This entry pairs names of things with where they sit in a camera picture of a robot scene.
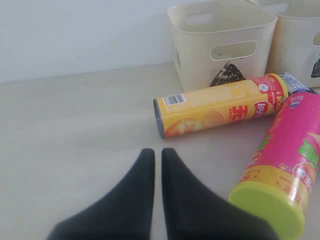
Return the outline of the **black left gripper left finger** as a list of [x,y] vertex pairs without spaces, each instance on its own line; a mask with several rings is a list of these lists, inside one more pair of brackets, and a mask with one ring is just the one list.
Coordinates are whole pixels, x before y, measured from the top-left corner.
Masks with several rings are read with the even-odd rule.
[[144,148],[121,181],[96,203],[58,223],[49,240],[149,240],[155,152]]

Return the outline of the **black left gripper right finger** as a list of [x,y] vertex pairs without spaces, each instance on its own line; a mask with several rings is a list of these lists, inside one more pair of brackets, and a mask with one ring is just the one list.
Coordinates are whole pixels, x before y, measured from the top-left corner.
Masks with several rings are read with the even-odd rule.
[[275,240],[265,220],[206,187],[173,148],[161,152],[161,185],[169,240]]

